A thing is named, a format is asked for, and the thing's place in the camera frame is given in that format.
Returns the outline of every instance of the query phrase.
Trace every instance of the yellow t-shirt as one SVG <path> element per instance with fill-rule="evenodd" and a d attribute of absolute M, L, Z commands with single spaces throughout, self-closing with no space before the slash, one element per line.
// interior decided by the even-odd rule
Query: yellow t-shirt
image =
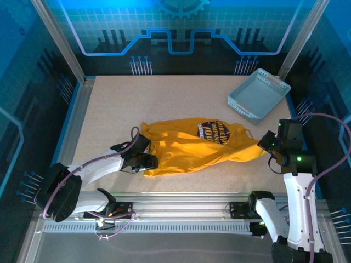
<path fill-rule="evenodd" d="M 217 119 L 143 123 L 141 134 L 151 140 L 150 154 L 158 159 L 158 168 L 145 171 L 145 176 L 192 173 L 216 163 L 247 162 L 265 154 L 243 125 Z"/>

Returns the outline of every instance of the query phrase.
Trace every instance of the table surface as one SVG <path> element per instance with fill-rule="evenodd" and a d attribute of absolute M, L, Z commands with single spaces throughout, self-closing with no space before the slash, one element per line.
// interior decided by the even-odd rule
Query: table surface
<path fill-rule="evenodd" d="M 247 76 L 97 76 L 73 163 L 87 161 L 112 145 L 129 141 L 133 126 L 182 118 L 216 118 L 240 123 L 255 139 L 289 118 L 286 99 L 253 125 L 227 105 L 229 93 Z M 269 155 L 246 163 L 223 162 L 191 174 L 154 178 L 122 172 L 91 183 L 85 190 L 109 192 L 286 192 L 282 176 L 268 167 Z"/>

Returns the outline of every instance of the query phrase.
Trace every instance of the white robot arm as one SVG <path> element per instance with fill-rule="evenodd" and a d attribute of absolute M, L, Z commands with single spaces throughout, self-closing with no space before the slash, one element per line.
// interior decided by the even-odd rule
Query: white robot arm
<path fill-rule="evenodd" d="M 281 119 L 277 135 L 268 131 L 258 146 L 280 165 L 281 172 L 274 172 L 283 175 L 288 195 L 289 226 L 270 192 L 253 191 L 249 198 L 249 207 L 263 219 L 272 238 L 273 261 L 310 262 L 314 253 L 313 262 L 333 262 L 318 229 L 315 185 L 307 192 L 316 177 L 316 161 L 313 153 L 302 149 L 301 123 Z"/>
<path fill-rule="evenodd" d="M 129 172 L 136 173 L 157 168 L 157 158 L 144 153 L 150 143 L 138 133 L 132 142 L 112 146 L 103 155 L 85 163 L 68 167 L 54 164 L 40 185 L 35 203 L 44 210 L 46 218 L 56 222 L 73 213 L 88 211 L 108 216 L 116 208 L 113 196 L 103 189 L 81 191 L 81 188 L 116 171 L 129 168 Z"/>

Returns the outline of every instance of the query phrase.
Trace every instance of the plastic tray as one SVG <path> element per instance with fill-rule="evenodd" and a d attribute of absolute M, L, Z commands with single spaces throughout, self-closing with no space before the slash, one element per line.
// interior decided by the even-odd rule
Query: plastic tray
<path fill-rule="evenodd" d="M 228 105 L 257 125 L 291 90 L 284 81 L 258 68 L 228 96 Z"/>

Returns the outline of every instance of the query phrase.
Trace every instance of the purple cable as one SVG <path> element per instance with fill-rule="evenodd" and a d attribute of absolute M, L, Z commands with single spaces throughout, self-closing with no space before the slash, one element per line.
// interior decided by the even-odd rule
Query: purple cable
<path fill-rule="evenodd" d="M 333 119 L 333 120 L 337 121 L 338 123 L 342 124 L 345 127 L 345 130 L 347 131 L 347 133 L 349 135 L 350 147 L 349 147 L 347 153 L 344 155 L 344 157 L 342 157 L 336 164 L 334 164 L 333 166 L 329 167 L 328 169 L 322 171 L 319 175 L 317 175 L 315 178 L 313 178 L 313 180 L 311 181 L 311 183 L 307 187 L 306 197 L 310 196 L 311 189 L 312 189 L 313 185 L 317 182 L 318 179 L 320 179 L 325 174 L 329 173 L 331 170 L 334 170 L 335 168 L 337 168 L 351 154 L 351 130 L 347 126 L 347 124 L 345 122 L 343 122 L 339 118 L 336 118 L 336 117 L 334 117 L 332 115 L 325 114 L 325 113 L 317 113 L 317 112 L 316 113 L 306 113 L 306 114 L 297 116 L 297 117 L 292 118 L 292 119 L 299 119 L 299 118 L 309 117 L 309 116 L 322 116 L 322 117 Z M 305 202 L 306 202 L 306 210 L 307 210 L 307 220 L 308 220 L 309 235 L 310 235 L 309 239 L 310 239 L 310 254 L 311 254 L 311 256 L 309 258 L 309 262 L 313 263 L 313 261 L 314 261 L 314 235 L 313 235 L 312 214 L 311 214 L 311 207 L 310 207 L 309 199 L 306 198 Z"/>
<path fill-rule="evenodd" d="M 88 212 L 90 213 L 90 215 L 94 215 L 97 216 L 98 218 L 103 218 L 103 219 L 117 219 L 117 218 L 123 218 L 127 215 L 132 215 L 135 214 L 135 212 L 129 212 L 129 213 L 125 213 L 125 214 L 121 214 L 121 215 L 115 215 L 115 216 L 103 216 L 103 215 L 99 215 L 98 213 L 95 212 Z"/>
<path fill-rule="evenodd" d="M 135 135 L 135 137 L 133 137 L 133 130 L 134 129 L 137 129 L 137 134 Z M 82 168 L 86 167 L 87 165 L 90 165 L 94 162 L 97 162 L 101 159 L 105 159 L 105 158 L 110 158 L 110 157 L 113 157 L 113 156 L 117 156 L 117 155 L 120 155 L 126 151 L 128 151 L 130 148 L 133 147 L 133 145 L 137 142 L 138 140 L 138 137 L 139 137 L 139 134 L 140 134 L 140 130 L 138 127 L 133 127 L 132 128 L 132 131 L 131 131 L 131 135 L 132 135 L 132 142 L 131 144 L 126 147 L 125 149 L 123 149 L 122 151 L 119 151 L 119 152 L 116 152 L 116 153 L 112 153 L 110 155 L 106 155 L 106 156 L 100 156 L 100 157 L 97 157 L 95 159 L 91 159 L 90 161 L 87 161 L 86 163 L 82 164 L 80 167 L 74 169 L 72 172 L 70 172 L 65 178 L 63 178 L 63 180 L 57 185 L 57 187 L 55 188 L 54 192 L 52 193 L 52 195 L 50 196 L 47 204 L 45 205 L 45 208 L 44 208 L 44 211 L 43 211 L 43 218 L 45 219 L 48 219 L 49 217 L 47 217 L 47 212 L 48 212 L 48 209 L 52 203 L 52 201 L 54 200 L 55 196 L 57 195 L 57 193 L 59 192 L 59 190 L 61 189 L 61 187 L 63 187 L 63 185 L 66 183 L 66 181 L 72 176 L 74 175 L 74 173 L 78 172 L 79 170 L 81 170 Z"/>
<path fill-rule="evenodd" d="M 119 233 L 121 233 L 124 229 L 126 229 L 126 227 L 133 221 L 134 217 L 135 217 L 135 213 L 134 212 L 131 212 L 130 214 L 133 214 L 132 215 L 132 218 L 120 229 L 118 230 L 116 233 L 113 233 L 109 236 L 105 236 L 103 237 L 102 235 L 99 236 L 97 233 L 95 233 L 95 235 L 97 235 L 99 238 L 103 238 L 103 239 L 109 239 L 110 237 L 114 237 L 114 236 L 117 236 Z"/>

